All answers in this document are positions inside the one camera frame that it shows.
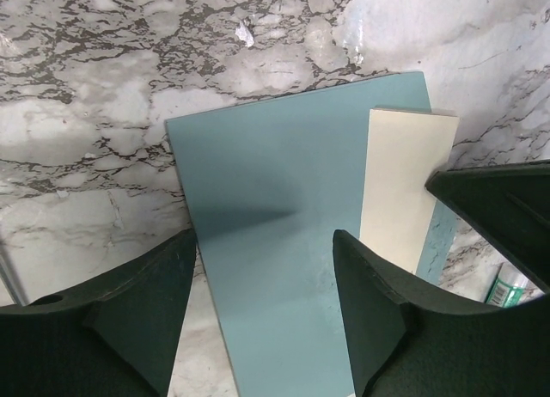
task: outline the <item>marble wall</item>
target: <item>marble wall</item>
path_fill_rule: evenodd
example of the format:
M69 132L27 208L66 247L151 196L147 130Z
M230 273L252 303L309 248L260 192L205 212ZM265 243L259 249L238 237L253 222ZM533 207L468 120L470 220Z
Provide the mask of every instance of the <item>marble wall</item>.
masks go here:
M550 0L0 6L0 239L23 301L190 226L163 124L172 116L422 70L432 106L461 117L453 165L550 157ZM251 47L235 35L240 21ZM502 258L480 243L462 225L443 287L483 296ZM192 301L206 301L204 274L195 284ZM186 351L193 367L214 364L208 347L224 353L208 301L210 317L187 320L182 337L201 344ZM227 360L215 371L224 380L176 370L173 395L235 395Z

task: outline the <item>dark green plastic part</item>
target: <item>dark green plastic part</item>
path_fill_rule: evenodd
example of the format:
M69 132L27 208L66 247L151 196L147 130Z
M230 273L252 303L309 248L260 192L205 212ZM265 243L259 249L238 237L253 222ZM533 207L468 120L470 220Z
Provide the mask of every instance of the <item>dark green plastic part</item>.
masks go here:
M549 161L440 172L426 188L548 292Z
M380 258L345 231L334 268L356 396L550 395L550 297L496 308Z
M0 308L2 396L164 396L193 280L184 231L27 307Z

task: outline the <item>hole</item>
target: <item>hole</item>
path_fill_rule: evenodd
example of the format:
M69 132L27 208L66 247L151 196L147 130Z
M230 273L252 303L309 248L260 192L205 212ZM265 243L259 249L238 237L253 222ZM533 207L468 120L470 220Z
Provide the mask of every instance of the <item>hole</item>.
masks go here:
M63 296L60 296L58 294L51 294L50 296L43 296L42 298L39 298L30 305L54 304L55 302L60 302L61 300L63 300Z

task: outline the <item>white marble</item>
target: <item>white marble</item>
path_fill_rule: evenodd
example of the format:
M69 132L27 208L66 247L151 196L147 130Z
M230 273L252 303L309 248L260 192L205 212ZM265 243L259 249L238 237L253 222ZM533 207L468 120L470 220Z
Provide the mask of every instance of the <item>white marble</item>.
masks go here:
M0 307L13 304L14 301L8 292L8 289L3 284L0 284Z
M164 130L171 116L422 70L432 106L461 117L452 164L550 156L550 0L0 6L0 238L25 301L190 226ZM481 299L500 260L462 228L443 287ZM206 292L197 277L190 310L204 314L187 316L174 395L235 395L227 361L209 360L223 348ZM205 366L210 376L187 374Z

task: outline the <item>white debris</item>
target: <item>white debris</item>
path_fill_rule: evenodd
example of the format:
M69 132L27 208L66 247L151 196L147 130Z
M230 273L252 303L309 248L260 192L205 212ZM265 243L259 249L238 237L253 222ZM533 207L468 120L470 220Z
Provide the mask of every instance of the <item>white debris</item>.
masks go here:
M254 37L250 30L248 30L247 25L244 21L239 21L239 27L235 29L235 34L239 40L242 40L247 44L247 47L250 47L254 44Z
M357 55L353 57L353 62L355 64L361 64L363 61L364 61L364 56L359 52L357 53Z

